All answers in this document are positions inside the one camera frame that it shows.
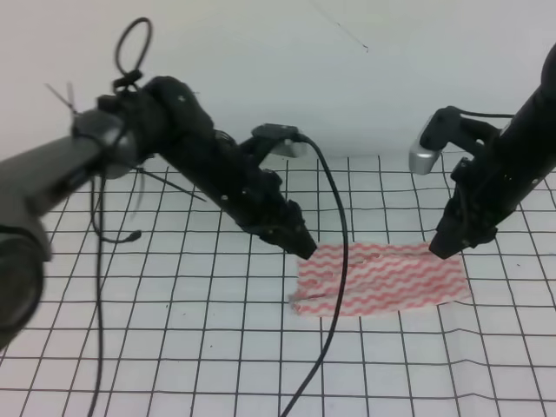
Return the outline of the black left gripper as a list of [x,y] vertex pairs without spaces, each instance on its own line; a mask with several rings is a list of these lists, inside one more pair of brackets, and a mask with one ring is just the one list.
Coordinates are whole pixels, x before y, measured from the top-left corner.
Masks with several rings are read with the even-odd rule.
[[299,205],[281,193],[281,178],[256,165],[228,134],[216,131],[209,139],[176,139],[173,167],[242,230],[305,260],[316,250]]

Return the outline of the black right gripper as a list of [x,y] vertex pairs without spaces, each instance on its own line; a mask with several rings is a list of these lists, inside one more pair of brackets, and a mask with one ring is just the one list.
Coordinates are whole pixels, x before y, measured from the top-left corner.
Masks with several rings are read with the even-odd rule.
[[455,192],[429,243],[446,260],[464,248],[491,242],[497,226],[547,176],[547,139],[498,136],[471,161],[454,168]]

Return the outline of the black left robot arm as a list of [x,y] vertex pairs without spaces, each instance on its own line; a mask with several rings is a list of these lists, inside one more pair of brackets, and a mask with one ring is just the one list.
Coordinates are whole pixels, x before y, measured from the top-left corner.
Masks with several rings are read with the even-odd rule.
[[193,91],[170,76],[138,90],[116,85],[76,116],[68,136],[1,164],[1,342],[35,313],[51,258],[42,218],[87,181],[118,178],[159,155],[245,232],[307,259],[315,251],[301,208],[261,162],[295,127],[264,124],[236,142],[218,130]]

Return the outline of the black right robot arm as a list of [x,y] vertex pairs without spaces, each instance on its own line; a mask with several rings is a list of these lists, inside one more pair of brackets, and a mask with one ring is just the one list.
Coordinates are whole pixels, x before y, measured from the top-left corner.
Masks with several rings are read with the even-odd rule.
[[453,196],[429,249],[447,259],[491,242],[498,226],[555,167],[555,53],[544,62],[539,87],[503,129],[472,112],[437,110],[419,145],[438,156],[449,144],[465,150],[453,168]]

